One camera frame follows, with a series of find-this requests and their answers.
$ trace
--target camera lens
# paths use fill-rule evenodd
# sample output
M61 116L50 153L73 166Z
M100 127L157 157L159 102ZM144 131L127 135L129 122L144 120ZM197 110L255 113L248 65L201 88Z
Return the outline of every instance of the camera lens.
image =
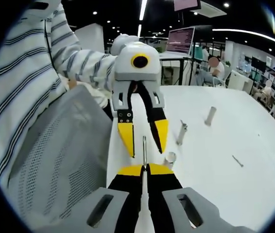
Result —
M139 57L136 57L134 60L133 60L133 65L136 67L136 68L143 68L143 67L146 67L148 64L148 60L146 57L143 57L143 56L139 56Z

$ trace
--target white wall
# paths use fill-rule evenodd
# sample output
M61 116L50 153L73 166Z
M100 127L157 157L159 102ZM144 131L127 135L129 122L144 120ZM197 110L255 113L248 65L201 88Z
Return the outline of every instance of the white wall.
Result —
M262 50L258 50L256 48L253 48L253 47L250 47L247 45L238 44L233 41L226 41L225 60L230 61L233 69L236 69L236 67L238 66L239 57L242 55L242 53L244 53L244 55L246 55L248 57L254 56L264 62L266 62L266 58L267 58L267 56L269 56L272 59L271 67L272 68L275 67L275 57L274 56L272 56Z
M83 49L104 52L103 27L93 23L75 31Z

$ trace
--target striped shirt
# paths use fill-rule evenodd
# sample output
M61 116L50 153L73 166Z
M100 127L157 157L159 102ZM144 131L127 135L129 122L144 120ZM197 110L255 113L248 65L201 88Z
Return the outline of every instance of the striped shirt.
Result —
M10 30L0 49L1 187L7 187L28 129L52 101L66 92L61 75L111 90L115 58L81 50L61 4L45 21L20 21Z

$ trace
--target ceiling light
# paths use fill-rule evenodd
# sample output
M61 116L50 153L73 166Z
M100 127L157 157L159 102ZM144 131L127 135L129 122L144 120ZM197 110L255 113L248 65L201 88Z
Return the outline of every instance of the ceiling light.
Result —
M236 33L248 33L248 34L252 34L252 35L258 35L258 36L261 36L261 37L264 37L266 39L269 39L269 40L272 40L275 42L275 39L270 37L270 36L267 36L267 35L263 35L263 34L260 34L260 33L255 33L255 32L250 32L250 31L245 31L245 30L239 30L239 29L212 29L212 31L214 32L236 32Z
M139 20L143 20L144 19L144 14L145 14L145 10L146 10L146 4L147 4L147 0L142 0L141 11L139 13Z
M142 24L140 24L138 26L138 30L137 30L137 36L140 37L141 36L141 31L142 31Z

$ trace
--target sleeve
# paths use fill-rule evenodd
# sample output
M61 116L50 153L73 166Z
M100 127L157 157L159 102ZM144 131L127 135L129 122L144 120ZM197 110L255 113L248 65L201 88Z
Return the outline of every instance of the sleeve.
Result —
M53 13L51 47L54 66L68 79L76 79L107 91L112 90L116 56L82 50L69 28L63 6Z

